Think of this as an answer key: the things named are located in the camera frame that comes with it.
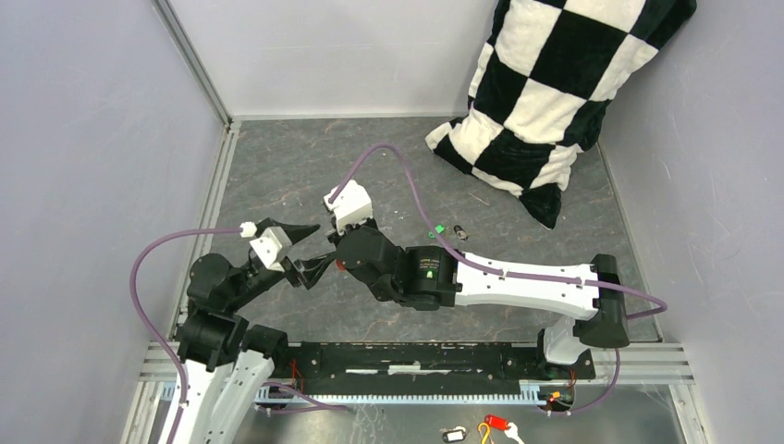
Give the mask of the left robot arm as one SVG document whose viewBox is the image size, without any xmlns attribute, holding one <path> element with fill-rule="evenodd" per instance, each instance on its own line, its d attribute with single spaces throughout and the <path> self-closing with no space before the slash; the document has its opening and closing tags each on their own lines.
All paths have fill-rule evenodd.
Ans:
<svg viewBox="0 0 784 444">
<path fill-rule="evenodd" d="M 252 326 L 239 309 L 282 281 L 312 288 L 333 254 L 291 261 L 288 251 L 319 230 L 266 218 L 229 233 L 249 242 L 249 256 L 234 266 L 218 253 L 190 267 L 188 313 L 170 356 L 178 372 L 175 399 L 160 437 L 163 443 L 230 443 L 259 389 L 289 368 L 285 332 Z"/>
</svg>

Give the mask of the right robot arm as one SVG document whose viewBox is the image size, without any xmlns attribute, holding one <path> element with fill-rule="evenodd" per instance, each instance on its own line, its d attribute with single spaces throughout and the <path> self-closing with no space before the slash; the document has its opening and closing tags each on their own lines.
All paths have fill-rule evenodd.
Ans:
<svg viewBox="0 0 784 444">
<path fill-rule="evenodd" d="M 333 233 L 329 240 L 337 265 L 380 302 L 417 311 L 493 304 L 558 314 L 533 354 L 543 376 L 560 376 L 590 347 L 621 349 L 630 343 L 611 255 L 563 266 L 503 262 L 443 246 L 402 248 L 371 224 Z"/>
</svg>

